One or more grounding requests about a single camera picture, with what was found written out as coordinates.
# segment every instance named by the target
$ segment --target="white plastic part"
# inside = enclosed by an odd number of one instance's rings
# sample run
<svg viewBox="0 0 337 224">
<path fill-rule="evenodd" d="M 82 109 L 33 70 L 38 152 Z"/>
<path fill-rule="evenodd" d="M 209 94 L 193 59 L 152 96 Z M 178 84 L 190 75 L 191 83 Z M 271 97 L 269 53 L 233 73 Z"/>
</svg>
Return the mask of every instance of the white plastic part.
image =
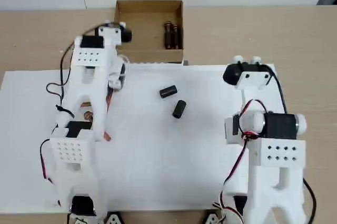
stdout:
<svg viewBox="0 0 337 224">
<path fill-rule="evenodd" d="M 256 64 L 256 63 L 261 63 L 261 57 L 254 56 L 254 57 L 251 59 L 251 64 Z"/>
<path fill-rule="evenodd" d="M 289 224 L 304 224 L 305 141 L 261 138 L 247 146 L 250 161 L 244 223 L 264 224 L 272 208 L 278 207 Z M 276 186 L 271 178 L 274 169 L 280 171 Z"/>
<path fill-rule="evenodd" d="M 305 167 L 305 141 L 258 138 L 249 143 L 250 163 L 278 168 Z"/>
<path fill-rule="evenodd" d="M 105 224 L 122 224 L 122 222 L 118 215 L 112 213 Z"/>
<path fill-rule="evenodd" d="M 247 111 L 240 118 L 240 126 L 244 132 L 261 133 L 264 125 L 264 113 L 262 111 Z"/>
<path fill-rule="evenodd" d="M 215 213 L 210 213 L 204 224 L 218 224 L 219 219 Z"/>
<path fill-rule="evenodd" d="M 104 138 L 107 86 L 121 88 L 118 78 L 123 65 L 116 50 L 116 46 L 121 44 L 121 30 L 100 27 L 99 33 L 104 37 L 104 48 L 81 48 L 82 37 L 75 39 L 68 89 L 62 104 L 63 108 L 75 113 L 82 102 L 91 102 L 96 141 Z M 71 118 L 68 113 L 59 112 L 56 123 L 64 128 Z"/>
<path fill-rule="evenodd" d="M 103 218 L 107 202 L 98 180 L 93 131 L 81 130 L 77 138 L 66 138 L 67 132 L 56 128 L 50 138 L 56 164 L 53 180 L 61 206 L 68 210 L 74 196 L 89 196 L 97 218 Z"/>
<path fill-rule="evenodd" d="M 253 72 L 245 71 L 241 74 L 239 81 L 235 88 L 237 90 L 255 89 L 260 90 L 264 88 L 269 80 L 268 72 Z"/>
<path fill-rule="evenodd" d="M 233 63 L 243 62 L 243 57 L 241 55 L 236 55 L 233 57 Z"/>
<path fill-rule="evenodd" d="M 304 134 L 307 127 L 305 116 L 303 114 L 295 114 L 295 118 L 297 135 Z"/>
</svg>

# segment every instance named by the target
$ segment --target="red wire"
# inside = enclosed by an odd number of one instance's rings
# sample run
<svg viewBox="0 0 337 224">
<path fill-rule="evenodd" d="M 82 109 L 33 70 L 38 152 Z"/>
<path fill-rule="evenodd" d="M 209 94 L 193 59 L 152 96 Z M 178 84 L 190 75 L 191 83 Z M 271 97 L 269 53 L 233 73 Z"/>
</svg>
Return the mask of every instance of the red wire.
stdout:
<svg viewBox="0 0 337 224">
<path fill-rule="evenodd" d="M 253 101 L 257 101 L 259 104 L 262 105 L 263 109 L 265 112 L 267 112 L 267 109 L 265 107 L 265 105 L 263 104 L 263 102 L 261 100 L 258 100 L 258 99 L 250 99 L 246 105 L 243 107 L 242 111 L 240 112 L 239 114 L 239 119 L 240 117 L 246 112 L 246 110 L 248 109 L 248 107 L 250 106 L 250 104 L 253 102 Z M 245 153 L 245 150 L 247 148 L 247 143 L 250 141 L 250 140 L 255 140 L 259 137 L 259 134 L 255 133 L 255 132 L 252 132 L 252 131 L 247 131 L 247 132 L 242 132 L 242 135 L 241 137 L 244 139 L 244 144 L 243 144 L 243 148 L 239 154 L 239 156 L 237 157 L 237 160 L 230 172 L 230 174 L 228 175 L 228 177 L 225 179 L 225 181 L 223 182 L 223 185 L 224 186 L 226 184 L 226 182 L 228 180 L 230 180 L 230 178 L 234 175 L 235 171 L 237 170 L 241 160 L 242 160 L 242 157 Z M 219 195 L 219 200 L 220 200 L 220 204 L 214 202 L 213 203 L 213 206 L 214 207 L 217 207 L 217 208 L 220 208 L 222 210 L 229 210 L 229 211 L 232 211 L 233 213 L 235 213 L 241 220 L 241 222 L 243 223 L 243 218 L 241 216 L 241 214 L 239 212 L 237 212 L 235 209 L 231 208 L 231 207 L 226 207 L 224 202 L 223 202 L 223 199 L 222 199 L 222 195 L 223 195 L 223 190 L 220 192 L 220 195 Z"/>
</svg>

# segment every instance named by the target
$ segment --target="black cylindrical object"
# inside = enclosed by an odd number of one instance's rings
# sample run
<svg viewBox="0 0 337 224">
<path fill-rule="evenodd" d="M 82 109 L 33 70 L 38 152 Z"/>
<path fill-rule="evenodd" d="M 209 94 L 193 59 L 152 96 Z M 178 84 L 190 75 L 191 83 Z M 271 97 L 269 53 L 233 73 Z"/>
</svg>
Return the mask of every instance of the black cylindrical object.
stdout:
<svg viewBox="0 0 337 224">
<path fill-rule="evenodd" d="M 179 100 L 177 105 L 174 108 L 172 116 L 174 116 L 177 119 L 180 119 L 181 115 L 183 115 L 185 107 L 186 107 L 186 102 L 184 100 Z"/>
<path fill-rule="evenodd" d="M 173 25 L 173 32 L 172 32 L 172 48 L 179 49 L 179 36 L 178 36 L 178 26 Z"/>
<path fill-rule="evenodd" d="M 164 89 L 160 90 L 160 91 L 159 91 L 159 94 L 160 94 L 160 96 L 161 96 L 162 98 L 165 98 L 165 97 L 171 96 L 171 95 L 173 95 L 173 94 L 175 94 L 175 93 L 177 93 L 177 92 L 178 92 L 178 91 L 177 91 L 176 86 L 175 86 L 175 85 L 172 85 L 172 86 L 170 86 L 170 87 L 167 87 L 167 88 L 164 88 Z"/>
<path fill-rule="evenodd" d="M 172 29 L 172 23 L 170 21 L 165 22 L 164 24 L 165 28 L 165 34 L 164 34 L 164 44 L 166 49 L 171 49 L 171 29 Z"/>
</svg>

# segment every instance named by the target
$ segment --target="small cylindrical object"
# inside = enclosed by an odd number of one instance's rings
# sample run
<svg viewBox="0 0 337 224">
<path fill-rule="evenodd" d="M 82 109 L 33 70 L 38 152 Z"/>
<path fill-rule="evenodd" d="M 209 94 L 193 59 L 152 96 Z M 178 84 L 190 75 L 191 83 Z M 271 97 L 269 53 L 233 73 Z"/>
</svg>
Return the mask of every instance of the small cylindrical object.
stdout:
<svg viewBox="0 0 337 224">
<path fill-rule="evenodd" d="M 164 88 L 164 89 L 160 90 L 160 91 L 159 91 L 159 94 L 160 94 L 160 96 L 161 96 L 162 98 L 165 98 L 165 97 L 171 96 L 171 95 L 173 95 L 173 94 L 175 94 L 175 93 L 177 93 L 177 92 L 178 92 L 178 91 L 177 91 L 176 86 L 175 86 L 175 85 L 172 85 L 172 86 L 170 86 L 170 87 L 167 87 L 167 88 Z"/>
<path fill-rule="evenodd" d="M 261 57 L 254 56 L 254 57 L 251 59 L 251 64 L 260 64 L 260 63 L 261 63 Z"/>
<path fill-rule="evenodd" d="M 165 28 L 165 34 L 164 34 L 164 44 L 165 44 L 165 49 L 171 49 L 171 27 L 172 23 L 170 21 L 166 21 L 164 23 L 164 28 Z"/>
<path fill-rule="evenodd" d="M 177 105 L 174 108 L 172 116 L 174 116 L 176 119 L 180 119 L 181 115 L 183 115 L 185 107 L 186 107 L 186 102 L 183 100 L 179 100 Z"/>
<path fill-rule="evenodd" d="M 179 35 L 178 35 L 178 26 L 177 25 L 173 25 L 172 47 L 174 49 L 179 49 Z"/>
<path fill-rule="evenodd" d="M 243 62 L 243 57 L 241 55 L 236 55 L 233 57 L 233 63 Z"/>
<path fill-rule="evenodd" d="M 303 114 L 295 114 L 296 119 L 296 129 L 297 129 L 297 135 L 301 135 L 306 132 L 306 119 Z"/>
</svg>

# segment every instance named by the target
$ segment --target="white plastic bracket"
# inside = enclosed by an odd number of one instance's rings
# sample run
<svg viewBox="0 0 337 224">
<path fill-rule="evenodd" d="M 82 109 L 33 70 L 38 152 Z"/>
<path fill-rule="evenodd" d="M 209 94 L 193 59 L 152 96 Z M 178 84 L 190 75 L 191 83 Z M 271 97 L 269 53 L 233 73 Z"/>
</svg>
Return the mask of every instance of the white plastic bracket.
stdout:
<svg viewBox="0 0 337 224">
<path fill-rule="evenodd" d="M 118 215 L 112 213 L 105 224 L 122 224 L 122 221 Z"/>
<path fill-rule="evenodd" d="M 215 213 L 210 213 L 204 224 L 218 224 L 219 219 Z"/>
<path fill-rule="evenodd" d="M 305 141 L 252 140 L 249 149 L 248 200 L 244 208 L 245 224 L 263 224 L 274 207 L 281 208 L 289 224 L 304 224 L 303 169 Z M 279 169 L 279 184 L 273 181 Z"/>
<path fill-rule="evenodd" d="M 98 180 L 93 131 L 81 130 L 77 138 L 66 138 L 67 132 L 56 128 L 50 138 L 56 164 L 54 184 L 61 206 L 69 210 L 74 196 L 89 196 L 97 219 L 103 218 L 107 203 Z"/>
</svg>

